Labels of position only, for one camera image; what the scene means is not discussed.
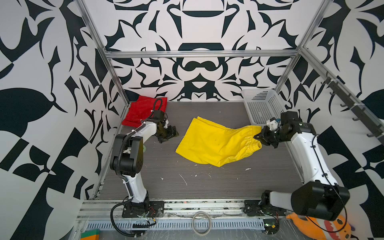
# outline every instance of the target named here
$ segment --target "gray wooden tabletop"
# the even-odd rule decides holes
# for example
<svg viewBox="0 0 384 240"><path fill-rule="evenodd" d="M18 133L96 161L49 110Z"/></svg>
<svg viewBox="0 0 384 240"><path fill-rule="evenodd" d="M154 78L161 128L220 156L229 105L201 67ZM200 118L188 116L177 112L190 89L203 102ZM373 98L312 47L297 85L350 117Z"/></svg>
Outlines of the gray wooden tabletop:
<svg viewBox="0 0 384 240"><path fill-rule="evenodd" d="M222 167L196 164L175 153L189 124L197 116L230 128L249 125L242 102L168 102L166 113L169 124L176 126L180 136L162 144L152 136L144 143L146 151L141 175L150 198L251 198L260 197L267 189L293 192L301 186L285 144L277 149L263 146L250 157ZM121 133L131 129L124 126ZM126 196L121 179L109 170L100 199Z"/></svg>

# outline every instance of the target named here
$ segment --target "green block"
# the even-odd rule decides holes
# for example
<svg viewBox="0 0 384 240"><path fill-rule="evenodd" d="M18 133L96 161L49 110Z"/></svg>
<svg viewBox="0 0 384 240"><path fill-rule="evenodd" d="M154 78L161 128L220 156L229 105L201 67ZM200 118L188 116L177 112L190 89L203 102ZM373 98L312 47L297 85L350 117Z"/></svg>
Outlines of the green block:
<svg viewBox="0 0 384 240"><path fill-rule="evenodd" d="M89 237L89 236L99 235L99 234L100 234L100 230L99 229L93 229L93 230L90 230L90 231L83 232L81 234L81 238L86 238L86 237Z"/></svg>

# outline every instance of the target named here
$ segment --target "patterned wall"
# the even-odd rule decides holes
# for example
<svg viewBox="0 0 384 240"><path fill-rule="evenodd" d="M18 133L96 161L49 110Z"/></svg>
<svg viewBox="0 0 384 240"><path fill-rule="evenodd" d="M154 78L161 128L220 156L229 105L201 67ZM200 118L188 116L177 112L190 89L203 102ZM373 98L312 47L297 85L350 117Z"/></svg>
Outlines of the patterned wall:
<svg viewBox="0 0 384 240"><path fill-rule="evenodd" d="M124 103L73 0L0 3L1 239L60 239Z"/></svg>
<svg viewBox="0 0 384 240"><path fill-rule="evenodd" d="M109 51L295 49L321 0L86 0ZM115 59L131 100L242 100L289 57Z"/></svg>
<svg viewBox="0 0 384 240"><path fill-rule="evenodd" d="M308 44L309 49L380 119L384 119L384 3L335 0ZM348 222L362 239L384 237L384 146L340 106L323 79L301 58L280 96L320 133L328 167L351 199Z"/></svg>

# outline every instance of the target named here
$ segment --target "yellow shorts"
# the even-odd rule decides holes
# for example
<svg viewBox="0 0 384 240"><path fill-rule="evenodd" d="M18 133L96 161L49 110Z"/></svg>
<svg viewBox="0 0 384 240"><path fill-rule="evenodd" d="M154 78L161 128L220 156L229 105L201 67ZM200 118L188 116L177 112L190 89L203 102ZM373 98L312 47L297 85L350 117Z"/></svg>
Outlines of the yellow shorts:
<svg viewBox="0 0 384 240"><path fill-rule="evenodd" d="M221 167L261 149L260 141L253 138L261 130L260 126L232 129L197 117L192 120L176 153L192 162Z"/></svg>

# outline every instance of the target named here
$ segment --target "stuffed animal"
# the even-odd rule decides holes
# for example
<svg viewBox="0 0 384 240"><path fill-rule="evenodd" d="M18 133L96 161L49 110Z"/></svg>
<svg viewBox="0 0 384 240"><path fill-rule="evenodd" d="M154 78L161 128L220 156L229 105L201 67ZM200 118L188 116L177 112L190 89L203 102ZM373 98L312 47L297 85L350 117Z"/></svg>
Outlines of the stuffed animal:
<svg viewBox="0 0 384 240"><path fill-rule="evenodd" d="M287 219L292 219L296 227L306 236L316 239L316 240L349 240L351 238L351 226L347 223L343 230L339 232L326 232L321 230L318 226L313 224L310 220L315 222L317 225L322 228L325 227L328 231L337 231L344 226L345 219L343 216L339 215L337 219L333 222L317 219L313 217L299 217L296 213L289 214Z"/></svg>

